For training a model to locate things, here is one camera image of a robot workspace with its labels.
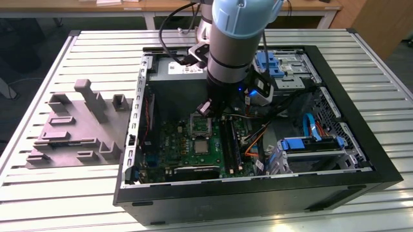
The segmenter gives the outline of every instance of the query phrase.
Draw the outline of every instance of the wooden desk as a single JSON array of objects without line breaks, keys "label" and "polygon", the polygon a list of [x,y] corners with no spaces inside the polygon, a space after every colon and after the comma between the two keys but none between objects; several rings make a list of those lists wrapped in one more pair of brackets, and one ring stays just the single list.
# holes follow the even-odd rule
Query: wooden desk
[{"label": "wooden desk", "polygon": [[[187,4],[183,0],[145,0],[146,4],[146,22],[149,29],[155,28],[154,18],[157,16],[167,16],[174,10]],[[292,1],[292,15],[293,16],[322,16],[318,29],[328,29],[334,19],[337,11],[342,9],[338,0],[332,0],[330,3],[318,0],[290,0]],[[285,0],[282,5],[281,16],[286,16],[289,11],[289,4]],[[191,8],[187,8],[177,14],[177,16],[191,16]]]},{"label": "wooden desk", "polygon": [[[155,29],[154,17],[167,16],[175,9],[186,5],[186,0],[142,0],[123,2],[122,5],[98,7],[94,1],[79,0],[0,0],[0,17],[123,17],[142,16],[147,29]],[[324,3],[318,0],[292,0],[293,16],[322,16],[320,29],[326,29],[342,6],[337,0]],[[177,16],[191,16],[191,9]],[[284,3],[281,15],[288,15],[289,4]]]},{"label": "wooden desk", "polygon": [[[179,7],[187,4],[185,0],[145,0],[146,1],[146,11],[174,11]],[[290,0],[293,11],[329,11],[341,10],[342,5],[338,0],[332,0],[330,3],[321,2],[318,0]],[[289,10],[289,4],[285,0],[282,5],[282,11]]]}]

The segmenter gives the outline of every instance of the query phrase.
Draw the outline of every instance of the blue light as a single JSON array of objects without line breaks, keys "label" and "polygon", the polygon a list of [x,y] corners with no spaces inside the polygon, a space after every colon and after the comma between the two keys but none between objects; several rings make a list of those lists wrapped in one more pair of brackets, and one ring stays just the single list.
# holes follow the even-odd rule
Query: blue light
[{"label": "blue light", "polygon": [[250,96],[254,96],[257,93],[258,93],[257,90],[253,90]]}]

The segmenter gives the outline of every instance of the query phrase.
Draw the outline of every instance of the motherboard chip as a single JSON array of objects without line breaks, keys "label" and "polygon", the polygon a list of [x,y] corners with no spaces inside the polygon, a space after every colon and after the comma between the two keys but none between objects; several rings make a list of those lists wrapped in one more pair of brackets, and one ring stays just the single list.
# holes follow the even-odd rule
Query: motherboard chip
[{"label": "motherboard chip", "polygon": [[209,153],[207,140],[195,140],[194,149],[195,149],[195,154]]}]

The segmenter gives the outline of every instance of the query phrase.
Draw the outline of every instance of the motherboard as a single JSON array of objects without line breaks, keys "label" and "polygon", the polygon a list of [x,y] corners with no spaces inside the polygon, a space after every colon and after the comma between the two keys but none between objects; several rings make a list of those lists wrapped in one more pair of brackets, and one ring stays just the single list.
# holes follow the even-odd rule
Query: motherboard
[{"label": "motherboard", "polygon": [[246,135],[242,118],[211,119],[194,113],[165,121],[159,152],[146,157],[149,182],[253,176],[253,161],[241,156]]}]

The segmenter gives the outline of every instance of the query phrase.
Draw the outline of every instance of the white desk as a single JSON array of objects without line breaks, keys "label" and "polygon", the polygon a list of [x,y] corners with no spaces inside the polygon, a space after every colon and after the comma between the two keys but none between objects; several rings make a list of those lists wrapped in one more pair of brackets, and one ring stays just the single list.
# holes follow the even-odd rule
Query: white desk
[{"label": "white desk", "polygon": [[[317,45],[404,181],[333,211],[174,224],[174,231],[412,230],[413,96],[357,35],[345,30],[268,30],[268,43]],[[194,33],[165,32],[170,46],[191,46]],[[143,47],[157,31],[83,31],[68,37],[0,158],[0,231],[139,231],[146,228],[113,206],[118,165],[28,170],[26,157],[51,111],[51,92],[74,91],[89,78],[105,98],[134,96]],[[67,94],[71,100],[76,93]]]}]

